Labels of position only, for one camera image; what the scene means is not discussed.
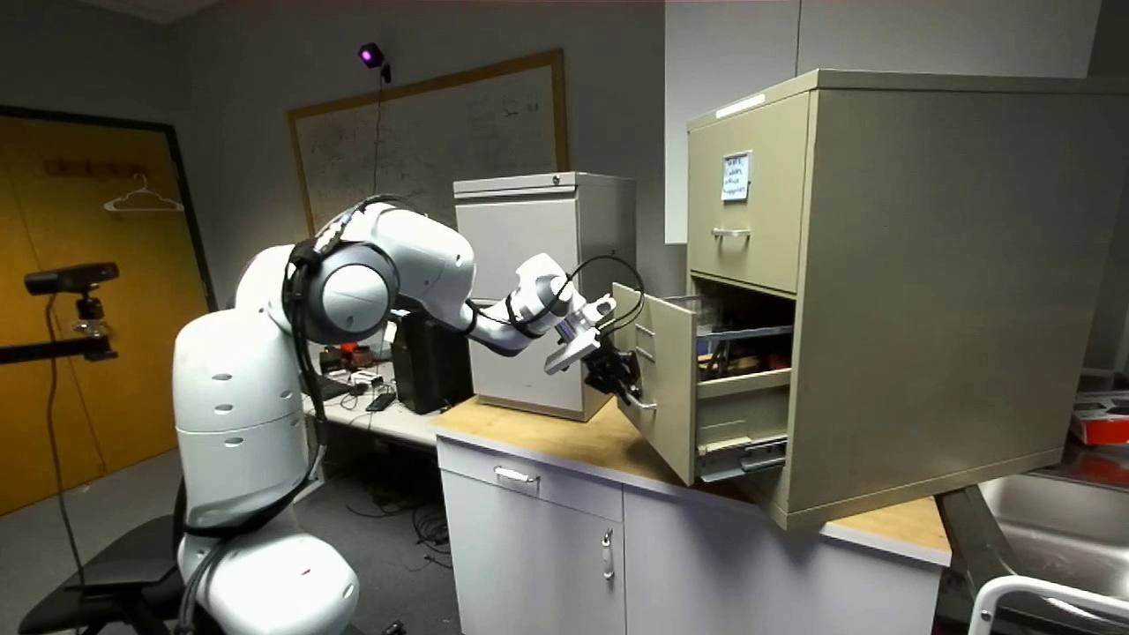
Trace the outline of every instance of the drawer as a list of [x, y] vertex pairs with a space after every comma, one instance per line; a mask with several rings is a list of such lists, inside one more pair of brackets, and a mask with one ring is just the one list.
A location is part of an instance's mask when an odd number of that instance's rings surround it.
[[485, 450], [473, 450], [450, 437], [436, 440], [441, 472], [456, 472], [497, 492], [549, 500], [600, 520], [621, 520], [621, 486], [600, 482], [568, 471], [552, 471], [531, 459], [515, 459]]
[[738, 481], [785, 461], [790, 366], [715, 371], [715, 345], [775, 339], [790, 354], [790, 325], [710, 332], [710, 308], [675, 303], [614, 287], [616, 310], [636, 321], [616, 351], [637, 359], [637, 405], [624, 412], [683, 482]]
[[798, 292], [808, 97], [688, 130], [688, 268], [721, 284]]

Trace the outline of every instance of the open drawer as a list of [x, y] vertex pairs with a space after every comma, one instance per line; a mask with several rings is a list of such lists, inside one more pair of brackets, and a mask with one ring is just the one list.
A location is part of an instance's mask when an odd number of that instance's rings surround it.
[[683, 482], [738, 481], [785, 461], [790, 325], [715, 330], [701, 301], [660, 301], [614, 287], [616, 310], [636, 314], [616, 351], [637, 359], [637, 435]]

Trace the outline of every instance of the countertop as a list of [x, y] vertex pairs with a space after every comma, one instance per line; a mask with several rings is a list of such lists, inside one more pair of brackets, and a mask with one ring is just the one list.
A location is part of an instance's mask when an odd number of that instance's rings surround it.
[[[481, 398], [457, 404], [436, 417], [436, 437], [558, 461], [600, 481], [616, 481], [643, 492], [675, 492], [680, 481], [636, 435], [631, 420], [608, 404], [588, 425], [490, 405]], [[934, 498], [845, 517], [823, 525], [823, 535], [928, 562], [946, 568], [952, 546]]]

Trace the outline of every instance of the white cabinet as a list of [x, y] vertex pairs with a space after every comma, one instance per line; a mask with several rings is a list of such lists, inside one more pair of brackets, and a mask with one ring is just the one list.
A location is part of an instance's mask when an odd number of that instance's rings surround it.
[[[545, 440], [596, 450], [562, 427]], [[931, 632], [950, 555], [890, 534], [874, 541], [882, 546], [781, 534], [744, 500], [481, 450], [445, 430], [436, 459], [465, 635]]]
[[925, 635], [942, 580], [701, 495], [628, 492], [624, 546], [631, 635]]
[[[611, 279], [628, 272], [614, 254], [636, 263], [636, 192], [631, 181], [600, 172], [527, 172], [456, 185], [457, 233], [475, 254], [473, 303], [503, 301], [520, 284], [520, 264], [549, 254], [563, 272], [577, 272], [577, 290], [596, 301]], [[520, 358], [469, 345], [473, 392], [481, 398], [545, 410], [585, 420], [602, 404], [583, 381], [583, 365], [545, 375], [544, 359], [558, 339], [535, 339]]]
[[624, 632], [621, 492], [441, 445], [465, 635]]

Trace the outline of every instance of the humanoid robot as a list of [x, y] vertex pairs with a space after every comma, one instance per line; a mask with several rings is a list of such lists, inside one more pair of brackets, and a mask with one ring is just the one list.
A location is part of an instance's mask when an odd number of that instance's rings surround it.
[[364, 201], [308, 243], [260, 252], [235, 308], [176, 337], [184, 606], [197, 600], [226, 632], [348, 627], [361, 598], [353, 568], [278, 517], [317, 481], [320, 453], [304, 425], [304, 387], [317, 404], [317, 387], [304, 386], [315, 375], [311, 344], [361, 344], [407, 295], [502, 358], [558, 332], [545, 371], [563, 371], [600, 351], [614, 314], [611, 295], [588, 303], [545, 254], [529, 257], [515, 292], [495, 308], [473, 308], [469, 284], [465, 237], [391, 201]]

